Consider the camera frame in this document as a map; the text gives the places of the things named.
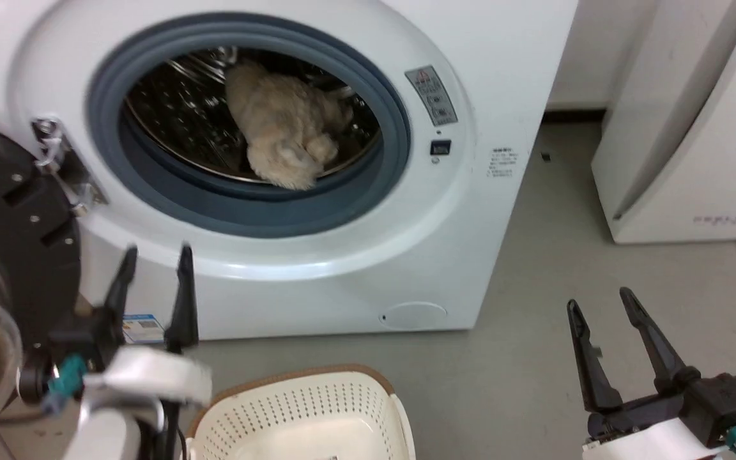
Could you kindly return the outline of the cream perforated laundry basket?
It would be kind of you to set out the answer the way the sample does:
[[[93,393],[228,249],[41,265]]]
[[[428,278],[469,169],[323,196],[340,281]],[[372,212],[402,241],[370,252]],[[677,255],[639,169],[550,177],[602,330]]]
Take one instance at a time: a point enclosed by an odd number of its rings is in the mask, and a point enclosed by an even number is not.
[[[417,460],[386,377],[342,364],[255,379],[200,411],[180,460]]]

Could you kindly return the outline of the dark round washer door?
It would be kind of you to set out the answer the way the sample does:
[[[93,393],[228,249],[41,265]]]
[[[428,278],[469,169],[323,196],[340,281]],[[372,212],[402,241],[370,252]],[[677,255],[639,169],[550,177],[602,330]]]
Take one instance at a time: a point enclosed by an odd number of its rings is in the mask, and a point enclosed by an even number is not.
[[[17,367],[73,311],[80,233],[65,193],[33,156],[0,134],[0,413]]]

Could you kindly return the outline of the small text sticker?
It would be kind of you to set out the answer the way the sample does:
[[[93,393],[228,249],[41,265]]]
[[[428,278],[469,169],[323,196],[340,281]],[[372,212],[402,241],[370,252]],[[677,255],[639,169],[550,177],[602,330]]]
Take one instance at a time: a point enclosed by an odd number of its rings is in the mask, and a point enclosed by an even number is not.
[[[489,152],[486,174],[488,178],[511,178],[519,165],[519,152],[513,148],[493,148]]]

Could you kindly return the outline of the grey warning label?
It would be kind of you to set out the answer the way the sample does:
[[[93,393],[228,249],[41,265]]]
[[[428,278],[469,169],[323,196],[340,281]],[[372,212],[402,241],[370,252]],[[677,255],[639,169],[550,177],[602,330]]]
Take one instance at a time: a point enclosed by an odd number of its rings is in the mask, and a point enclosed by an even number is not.
[[[457,123],[458,117],[445,86],[432,65],[405,72],[435,127]]]

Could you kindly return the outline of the white floor appliance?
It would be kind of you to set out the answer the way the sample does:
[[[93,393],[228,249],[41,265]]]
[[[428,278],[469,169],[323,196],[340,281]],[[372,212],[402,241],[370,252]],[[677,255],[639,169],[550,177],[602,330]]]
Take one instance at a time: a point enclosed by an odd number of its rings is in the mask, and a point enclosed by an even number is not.
[[[657,0],[591,171],[618,244],[736,240],[736,0]]]

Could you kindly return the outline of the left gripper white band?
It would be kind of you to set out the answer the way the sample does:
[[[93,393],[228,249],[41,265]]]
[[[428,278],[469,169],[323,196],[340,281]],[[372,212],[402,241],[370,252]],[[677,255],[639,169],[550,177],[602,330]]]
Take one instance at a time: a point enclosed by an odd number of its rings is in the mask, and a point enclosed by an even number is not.
[[[183,354],[199,341],[199,324],[192,247],[181,247],[176,276],[178,290],[164,343],[127,344],[123,317],[128,290],[134,281],[138,248],[126,248],[102,303],[90,316],[62,321],[50,331],[53,363],[73,353],[84,358],[88,373],[77,397],[97,393],[147,398],[173,404],[206,406],[212,398],[212,371]]]

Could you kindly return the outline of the blue energy label sticker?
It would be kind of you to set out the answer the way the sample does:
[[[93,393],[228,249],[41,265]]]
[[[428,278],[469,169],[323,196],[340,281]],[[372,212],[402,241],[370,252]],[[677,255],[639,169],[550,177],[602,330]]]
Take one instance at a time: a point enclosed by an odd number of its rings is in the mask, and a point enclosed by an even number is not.
[[[164,343],[164,328],[152,314],[127,314],[122,329],[127,344]]]

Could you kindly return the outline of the black baseboard strip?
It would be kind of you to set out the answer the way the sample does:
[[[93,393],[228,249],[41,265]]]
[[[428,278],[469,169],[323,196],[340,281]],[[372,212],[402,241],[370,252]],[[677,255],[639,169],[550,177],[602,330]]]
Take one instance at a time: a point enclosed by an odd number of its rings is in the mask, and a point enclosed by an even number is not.
[[[541,123],[602,123],[607,114],[600,109],[554,109],[543,114]]]

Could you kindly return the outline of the metal door hinge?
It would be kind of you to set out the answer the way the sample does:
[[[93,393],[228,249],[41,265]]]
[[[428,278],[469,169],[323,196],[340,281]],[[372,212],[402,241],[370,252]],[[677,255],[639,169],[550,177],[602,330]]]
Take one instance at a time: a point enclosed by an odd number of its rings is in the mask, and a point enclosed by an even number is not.
[[[38,117],[30,120],[30,127],[41,149],[33,163],[61,187],[73,215],[82,217],[96,207],[107,206],[107,196],[80,159],[61,120]]]

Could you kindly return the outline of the beige fluffy garment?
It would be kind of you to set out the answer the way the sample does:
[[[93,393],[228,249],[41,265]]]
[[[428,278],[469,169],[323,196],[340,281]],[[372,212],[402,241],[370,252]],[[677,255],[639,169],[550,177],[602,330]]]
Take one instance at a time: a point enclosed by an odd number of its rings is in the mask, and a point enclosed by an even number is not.
[[[316,186],[339,154],[336,136],[353,109],[293,76],[240,61],[224,71],[227,106],[247,142],[249,166],[264,181],[292,191]]]

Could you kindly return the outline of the steel washer drum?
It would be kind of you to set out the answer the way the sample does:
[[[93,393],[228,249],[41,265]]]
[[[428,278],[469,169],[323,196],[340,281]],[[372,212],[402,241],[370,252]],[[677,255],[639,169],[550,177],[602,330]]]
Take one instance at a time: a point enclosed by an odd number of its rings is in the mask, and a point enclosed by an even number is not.
[[[352,169],[379,148],[380,123],[351,86],[315,64],[272,50],[216,47],[171,58],[135,82],[125,98],[126,114],[167,157],[191,169],[245,185],[285,187],[286,178],[298,177],[298,168],[270,168],[266,174],[253,169],[247,137],[229,111],[225,76],[239,60],[324,91],[347,114],[347,123],[326,131],[337,154],[318,178]]]

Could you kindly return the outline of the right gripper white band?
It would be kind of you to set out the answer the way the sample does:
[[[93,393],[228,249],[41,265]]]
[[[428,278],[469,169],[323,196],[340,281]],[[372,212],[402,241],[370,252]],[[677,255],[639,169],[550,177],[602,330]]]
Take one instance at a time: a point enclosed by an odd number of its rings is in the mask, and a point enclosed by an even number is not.
[[[567,317],[580,381],[589,413],[588,438],[581,460],[721,460],[727,447],[707,447],[680,419],[682,391],[703,376],[686,365],[657,323],[627,286],[622,305],[640,333],[652,370],[656,395],[623,401],[601,366],[601,352],[590,341],[590,327],[575,300]]]

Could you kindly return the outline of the white front-load washing machine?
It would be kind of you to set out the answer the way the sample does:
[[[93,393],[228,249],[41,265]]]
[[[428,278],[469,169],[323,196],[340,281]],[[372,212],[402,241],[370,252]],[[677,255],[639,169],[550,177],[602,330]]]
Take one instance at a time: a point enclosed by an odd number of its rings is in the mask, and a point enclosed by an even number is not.
[[[194,253],[202,340],[398,332],[400,303],[446,309],[474,327],[493,276],[577,0],[0,0],[0,134],[33,159],[31,120],[55,117],[108,198],[78,222],[79,297],[105,298],[127,247],[139,250],[126,314],[169,319],[181,245]],[[362,217],[295,238],[212,232],[147,206],[91,139],[100,63],[155,24],[205,13],[305,24],[359,50],[406,108],[411,149],[390,195]],[[457,123],[435,127],[405,72],[437,70]],[[493,148],[513,148],[511,178],[488,178]]]

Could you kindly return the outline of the grey rubber door gasket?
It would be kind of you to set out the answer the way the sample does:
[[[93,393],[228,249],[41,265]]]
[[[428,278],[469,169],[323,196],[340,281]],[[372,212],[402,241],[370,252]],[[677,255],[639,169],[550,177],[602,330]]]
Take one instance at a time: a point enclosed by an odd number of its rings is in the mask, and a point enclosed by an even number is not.
[[[355,84],[379,122],[379,146],[369,149],[365,160],[306,192],[235,184],[169,159],[127,120],[123,100],[135,81],[165,59],[227,44],[287,54]],[[155,24],[112,50],[89,90],[88,128],[110,172],[147,206],[212,232],[295,238],[344,226],[390,195],[410,155],[406,108],[380,68],[330,34],[277,17],[205,13]]]

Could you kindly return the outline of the round drain filter cover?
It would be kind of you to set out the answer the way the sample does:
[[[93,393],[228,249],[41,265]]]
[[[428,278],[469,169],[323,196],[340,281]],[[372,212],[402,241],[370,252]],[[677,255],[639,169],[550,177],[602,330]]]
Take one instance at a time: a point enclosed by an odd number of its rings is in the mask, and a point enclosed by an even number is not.
[[[426,301],[391,306],[378,318],[386,329],[398,332],[441,331],[449,326],[446,309]]]

